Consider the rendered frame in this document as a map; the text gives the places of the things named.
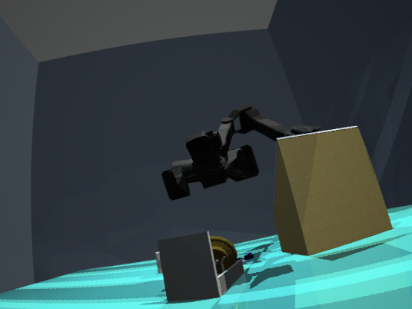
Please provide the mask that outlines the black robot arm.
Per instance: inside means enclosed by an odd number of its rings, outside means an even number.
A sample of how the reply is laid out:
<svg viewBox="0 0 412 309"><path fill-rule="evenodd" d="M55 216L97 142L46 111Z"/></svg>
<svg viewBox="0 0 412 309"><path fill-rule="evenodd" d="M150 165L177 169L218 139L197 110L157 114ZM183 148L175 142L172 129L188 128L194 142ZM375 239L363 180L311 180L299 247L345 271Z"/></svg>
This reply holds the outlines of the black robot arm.
<svg viewBox="0 0 412 309"><path fill-rule="evenodd" d="M234 120L238 115L240 117L241 129L235 130ZM221 126L218 131L200 131L189 136L186 148L192 159L174 161L172 162L171 168L181 166L183 171L188 171L197 167L197 161L214 156L216 156L218 160L222 158L227 164L228 151L233 134L246 134L251 130L258 131L276 141L276 138L286 138L322 131L322 128L307 125L294 125L287 128L275 121L261 116L260 112L254 106L243 105L234 109L228 117L221 120Z"/></svg>

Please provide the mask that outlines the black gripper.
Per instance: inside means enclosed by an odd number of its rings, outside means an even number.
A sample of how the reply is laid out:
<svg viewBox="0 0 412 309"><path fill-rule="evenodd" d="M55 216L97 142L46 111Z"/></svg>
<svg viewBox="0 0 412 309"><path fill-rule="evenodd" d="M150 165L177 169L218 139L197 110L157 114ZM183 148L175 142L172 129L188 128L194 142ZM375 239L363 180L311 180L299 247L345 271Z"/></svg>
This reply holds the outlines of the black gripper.
<svg viewBox="0 0 412 309"><path fill-rule="evenodd" d="M161 176L171 200L190 196L190 181L199 180L205 189L226 183L228 178L238 182L258 176L259 173L250 145L228 151L227 164L222 158L218 160L214 156L197 161L196 166L188 171L183 171L179 166L162 172ZM193 173L194 175L185 177Z"/></svg>

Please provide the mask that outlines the grey cylinder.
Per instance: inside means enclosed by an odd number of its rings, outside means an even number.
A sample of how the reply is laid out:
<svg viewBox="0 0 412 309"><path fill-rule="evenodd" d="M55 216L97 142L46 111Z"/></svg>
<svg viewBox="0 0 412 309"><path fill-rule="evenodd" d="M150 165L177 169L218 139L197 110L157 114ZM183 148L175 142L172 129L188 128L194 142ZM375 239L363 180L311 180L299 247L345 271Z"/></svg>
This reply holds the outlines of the grey cylinder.
<svg viewBox="0 0 412 309"><path fill-rule="evenodd" d="M161 259L160 259L160 254L159 252L155 252L155 257L156 257L156 262L157 262L157 269L158 269L158 273L162 273L162 269L161 269Z"/></svg>

